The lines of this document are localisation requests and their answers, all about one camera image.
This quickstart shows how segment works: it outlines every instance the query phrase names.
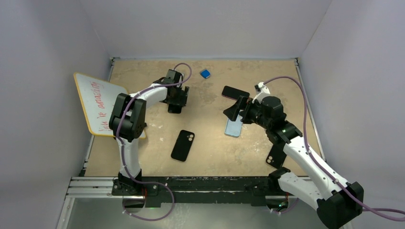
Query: brown table surface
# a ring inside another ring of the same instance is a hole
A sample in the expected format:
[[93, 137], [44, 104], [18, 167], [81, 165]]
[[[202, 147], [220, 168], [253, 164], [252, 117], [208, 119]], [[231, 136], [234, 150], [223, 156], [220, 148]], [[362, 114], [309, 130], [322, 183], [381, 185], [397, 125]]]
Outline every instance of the brown table surface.
[[[146, 112], [147, 139], [139, 140], [139, 160], [143, 176], [267, 176], [275, 169], [265, 163], [272, 146], [263, 128], [243, 124], [238, 138], [224, 134], [227, 117], [223, 110], [235, 103], [221, 96], [225, 85], [255, 96], [254, 85], [267, 79], [288, 75], [298, 80], [293, 60], [122, 60], [116, 61], [111, 83], [126, 87], [130, 93], [148, 87], [166, 76], [167, 70], [179, 62], [193, 70], [189, 81], [187, 105], [181, 114], [169, 114], [167, 105], [157, 103]], [[203, 69], [211, 72], [204, 79]], [[177, 71], [188, 75], [188, 68]], [[299, 88], [288, 79], [267, 85], [272, 95], [281, 99], [287, 120], [300, 130], [303, 127], [303, 98]], [[171, 151], [181, 130], [195, 133], [185, 162], [171, 158]], [[313, 125], [307, 122], [309, 143], [320, 153]], [[114, 177], [120, 167], [117, 142], [112, 137], [95, 136], [85, 176]], [[298, 176], [305, 172], [287, 157], [284, 167]]]

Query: gray floor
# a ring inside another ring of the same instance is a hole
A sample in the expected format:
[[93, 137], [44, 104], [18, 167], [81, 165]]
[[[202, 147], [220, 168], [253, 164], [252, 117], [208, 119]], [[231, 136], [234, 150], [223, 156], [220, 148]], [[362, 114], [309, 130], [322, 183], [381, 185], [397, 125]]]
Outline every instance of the gray floor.
[[[277, 216], [267, 208], [249, 204], [176, 204], [171, 215], [146, 222], [122, 214], [121, 199], [80, 198], [75, 200], [69, 229], [325, 229], [316, 212], [303, 202], [293, 211]], [[142, 209], [138, 215], [156, 218], [170, 208]]]

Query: blue cube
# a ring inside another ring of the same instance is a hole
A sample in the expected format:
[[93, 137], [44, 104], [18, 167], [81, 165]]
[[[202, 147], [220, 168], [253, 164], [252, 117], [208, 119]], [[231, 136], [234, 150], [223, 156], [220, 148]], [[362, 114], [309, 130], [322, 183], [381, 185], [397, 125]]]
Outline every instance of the blue cube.
[[211, 76], [211, 73], [210, 73], [208, 70], [204, 69], [204, 70], [202, 70], [202, 71], [200, 72], [200, 75], [201, 75], [202, 77], [204, 77], [204, 79], [207, 79], [208, 77]]

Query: light blue phone case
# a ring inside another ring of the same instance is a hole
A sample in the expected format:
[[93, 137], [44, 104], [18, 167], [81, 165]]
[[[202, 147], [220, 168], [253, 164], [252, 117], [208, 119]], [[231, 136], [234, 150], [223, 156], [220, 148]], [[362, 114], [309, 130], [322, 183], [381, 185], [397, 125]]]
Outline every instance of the light blue phone case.
[[228, 121], [226, 121], [225, 134], [232, 137], [239, 137], [242, 129], [241, 119], [242, 117], [240, 115], [238, 115], [234, 122], [228, 119]]

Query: black phone case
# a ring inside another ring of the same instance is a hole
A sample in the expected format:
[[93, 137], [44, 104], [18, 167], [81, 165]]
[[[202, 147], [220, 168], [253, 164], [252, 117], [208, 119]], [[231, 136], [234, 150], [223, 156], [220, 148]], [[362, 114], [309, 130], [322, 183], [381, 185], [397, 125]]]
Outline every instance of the black phone case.
[[194, 138], [193, 132], [181, 130], [171, 152], [171, 158], [182, 162], [186, 161]]
[[230, 99], [239, 99], [239, 96], [249, 97], [250, 93], [230, 86], [225, 86], [222, 90], [222, 96]]

